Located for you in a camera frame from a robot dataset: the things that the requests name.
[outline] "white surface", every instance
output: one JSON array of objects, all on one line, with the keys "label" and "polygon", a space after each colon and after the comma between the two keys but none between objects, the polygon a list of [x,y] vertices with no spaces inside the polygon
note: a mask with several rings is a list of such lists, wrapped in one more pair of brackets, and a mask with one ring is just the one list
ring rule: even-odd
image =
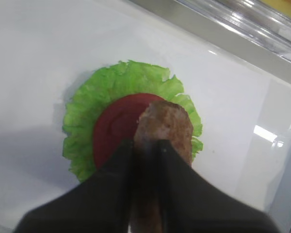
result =
[{"label": "white surface", "polygon": [[[126,2],[101,4],[0,1],[0,224],[14,227],[24,212],[77,185],[61,157],[64,104],[93,70],[128,59],[169,67],[183,81],[204,124],[194,168],[264,209],[261,187],[281,172],[291,138],[273,150],[253,131],[287,131],[291,87]],[[261,176],[275,169],[259,179],[257,164]]]}]

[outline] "meat patty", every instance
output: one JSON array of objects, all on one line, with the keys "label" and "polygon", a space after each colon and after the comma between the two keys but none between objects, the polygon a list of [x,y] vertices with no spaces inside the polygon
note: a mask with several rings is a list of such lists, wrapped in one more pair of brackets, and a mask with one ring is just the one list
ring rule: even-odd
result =
[{"label": "meat patty", "polygon": [[[192,133],[193,126],[184,108],[168,101],[155,101],[140,116],[134,137],[135,152],[144,158],[157,140],[168,139],[183,160],[191,165]],[[131,231],[162,233],[158,196],[146,177],[149,168],[144,160],[137,161],[139,173],[133,194]]]}]

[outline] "red tomato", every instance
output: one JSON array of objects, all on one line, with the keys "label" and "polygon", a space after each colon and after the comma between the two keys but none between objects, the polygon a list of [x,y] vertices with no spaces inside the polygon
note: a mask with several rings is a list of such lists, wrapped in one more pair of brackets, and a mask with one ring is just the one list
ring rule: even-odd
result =
[{"label": "red tomato", "polygon": [[133,139],[139,116],[149,104],[163,100],[153,94],[128,95],[110,104],[94,127],[93,151],[96,168],[100,168],[115,152],[123,139]]}]

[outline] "black tongs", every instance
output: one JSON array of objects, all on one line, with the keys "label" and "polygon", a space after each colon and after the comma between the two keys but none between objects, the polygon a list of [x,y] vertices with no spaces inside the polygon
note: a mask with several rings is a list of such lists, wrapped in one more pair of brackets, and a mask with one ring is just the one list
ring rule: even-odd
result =
[{"label": "black tongs", "polygon": [[[133,142],[124,141],[87,181],[27,213],[15,233],[127,233],[134,186]],[[161,140],[147,162],[165,233],[278,233],[262,212],[222,193]]]}]

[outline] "green lettuce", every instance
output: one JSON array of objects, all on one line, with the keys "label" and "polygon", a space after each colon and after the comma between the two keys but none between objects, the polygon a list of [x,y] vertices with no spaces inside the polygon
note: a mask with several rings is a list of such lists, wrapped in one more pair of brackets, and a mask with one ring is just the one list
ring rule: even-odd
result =
[{"label": "green lettuce", "polygon": [[150,93],[181,105],[189,114],[194,131],[192,157],[203,149],[197,138],[202,134],[201,119],[190,96],[185,95],[182,82],[170,70],[146,63],[119,62],[97,70],[66,105],[63,130],[63,156],[71,160],[70,171],[80,182],[96,168],[93,160],[93,128],[100,114],[112,102],[131,94]]}]

